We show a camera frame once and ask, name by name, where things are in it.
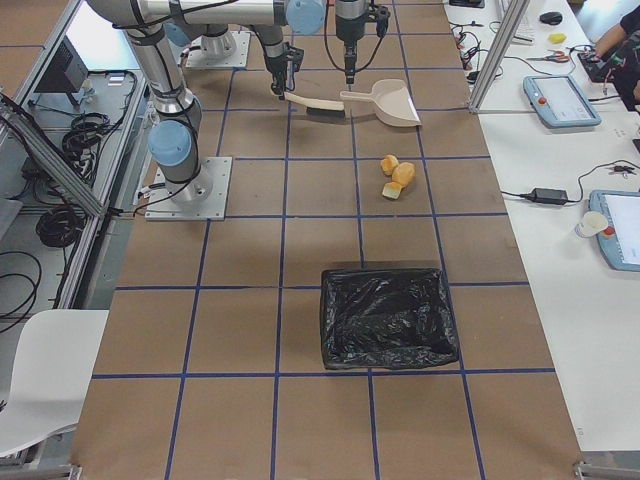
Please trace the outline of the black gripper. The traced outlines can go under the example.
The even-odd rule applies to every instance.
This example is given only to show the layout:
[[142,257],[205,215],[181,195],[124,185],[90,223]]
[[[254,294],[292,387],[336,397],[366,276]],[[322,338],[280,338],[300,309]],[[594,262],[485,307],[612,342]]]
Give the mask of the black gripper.
[[346,75],[346,84],[354,83],[354,76],[356,74],[357,63],[357,45],[345,44],[344,45],[344,74]]
[[[272,75],[272,82],[283,85],[287,91],[296,88],[295,74],[300,70],[304,59],[304,50],[290,43],[279,43],[267,46],[267,70]],[[285,92],[278,90],[279,100],[285,99]]]

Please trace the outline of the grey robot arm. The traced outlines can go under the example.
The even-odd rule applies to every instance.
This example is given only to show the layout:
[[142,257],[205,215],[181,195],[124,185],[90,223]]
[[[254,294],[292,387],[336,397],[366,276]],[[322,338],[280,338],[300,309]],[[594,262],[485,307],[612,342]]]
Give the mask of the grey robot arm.
[[168,39],[181,51],[181,64],[190,69],[241,69],[247,66],[250,42],[256,40],[265,68],[271,75],[272,93],[284,100],[295,89],[294,75],[300,70],[304,50],[283,39],[276,27],[249,26],[231,30],[229,25],[201,27],[164,26]]
[[326,26],[325,1],[91,1],[90,7],[115,29],[123,30],[142,72],[154,93],[154,107],[164,117],[186,119],[195,96],[176,66],[170,64],[168,25],[188,41],[216,33],[230,24],[252,30],[260,41],[271,90],[285,98],[288,71],[297,71],[301,50],[283,40],[286,25],[301,35]]

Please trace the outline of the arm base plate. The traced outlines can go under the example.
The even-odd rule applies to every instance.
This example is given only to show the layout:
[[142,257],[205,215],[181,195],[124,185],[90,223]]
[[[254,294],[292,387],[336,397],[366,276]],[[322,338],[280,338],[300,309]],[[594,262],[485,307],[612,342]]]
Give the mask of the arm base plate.
[[186,51],[185,66],[191,69],[244,69],[251,34],[227,31],[219,36],[201,36]]
[[145,209],[148,221],[223,221],[226,214],[231,157],[206,157],[201,160],[199,175],[170,198],[180,186],[169,182],[150,192],[150,207]]

